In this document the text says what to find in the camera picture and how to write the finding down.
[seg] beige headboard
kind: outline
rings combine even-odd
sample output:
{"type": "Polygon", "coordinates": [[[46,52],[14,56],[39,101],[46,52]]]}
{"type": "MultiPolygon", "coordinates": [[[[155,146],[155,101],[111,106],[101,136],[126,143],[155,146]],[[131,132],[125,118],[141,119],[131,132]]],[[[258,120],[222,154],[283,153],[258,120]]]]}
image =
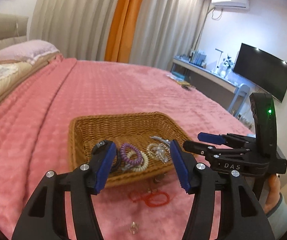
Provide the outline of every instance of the beige headboard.
{"type": "Polygon", "coordinates": [[[0,50],[27,41],[27,25],[28,17],[0,13],[0,50]]]}

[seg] wicker basket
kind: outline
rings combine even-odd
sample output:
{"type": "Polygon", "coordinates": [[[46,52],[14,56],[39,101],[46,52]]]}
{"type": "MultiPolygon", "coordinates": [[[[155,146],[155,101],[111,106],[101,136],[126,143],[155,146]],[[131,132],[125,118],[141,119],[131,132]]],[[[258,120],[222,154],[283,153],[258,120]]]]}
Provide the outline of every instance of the wicker basket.
{"type": "MultiPolygon", "coordinates": [[[[73,119],[69,126],[68,152],[70,169],[91,160],[91,150],[96,143],[107,139],[114,141],[119,148],[127,142],[146,152],[150,143],[160,143],[150,136],[164,139],[176,139],[182,145],[190,140],[188,135],[167,115],[153,113],[82,116],[73,119]]],[[[169,162],[149,158],[149,166],[142,172],[118,171],[109,175],[106,187],[135,182],[154,177],[173,169],[171,157],[169,162]]]]}

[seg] pink bedspread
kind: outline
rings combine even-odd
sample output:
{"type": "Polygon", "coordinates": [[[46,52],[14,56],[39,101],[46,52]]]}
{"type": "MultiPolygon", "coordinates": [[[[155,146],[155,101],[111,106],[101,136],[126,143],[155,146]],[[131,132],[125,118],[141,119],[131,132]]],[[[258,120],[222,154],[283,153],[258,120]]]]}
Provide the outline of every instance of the pink bedspread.
{"type": "MultiPolygon", "coordinates": [[[[173,118],[194,140],[201,131],[247,134],[238,120],[197,90],[186,91],[166,72],[150,67],[57,58],[23,82],[0,106],[0,229],[11,238],[29,196],[48,170],[68,172],[70,121],[82,115],[160,111],[173,118]]],[[[150,181],[104,189],[93,197],[105,239],[182,238],[193,196],[181,189],[174,171],[157,187],[171,202],[149,208],[127,194],[147,190],[150,181]],[[140,227],[132,236],[131,222],[140,227]]],[[[219,222],[219,198],[212,239],[219,222]]],[[[71,212],[69,237],[75,239],[71,212]]]]}

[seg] sleeve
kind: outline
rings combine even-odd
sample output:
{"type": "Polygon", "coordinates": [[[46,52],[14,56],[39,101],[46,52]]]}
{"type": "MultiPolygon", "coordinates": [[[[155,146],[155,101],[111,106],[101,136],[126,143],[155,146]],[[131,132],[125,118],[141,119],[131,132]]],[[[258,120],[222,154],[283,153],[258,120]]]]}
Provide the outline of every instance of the sleeve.
{"type": "Polygon", "coordinates": [[[280,193],[277,205],[267,214],[273,234],[279,239],[287,231],[287,204],[280,193]]]}

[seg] air conditioner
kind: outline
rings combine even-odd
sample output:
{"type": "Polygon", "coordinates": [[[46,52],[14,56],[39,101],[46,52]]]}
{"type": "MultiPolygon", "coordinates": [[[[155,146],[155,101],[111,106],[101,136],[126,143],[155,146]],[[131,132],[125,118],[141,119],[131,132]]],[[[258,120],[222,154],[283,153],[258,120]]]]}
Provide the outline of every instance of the air conditioner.
{"type": "Polygon", "coordinates": [[[249,0],[211,0],[211,3],[215,8],[219,9],[249,9],[249,0]]]}

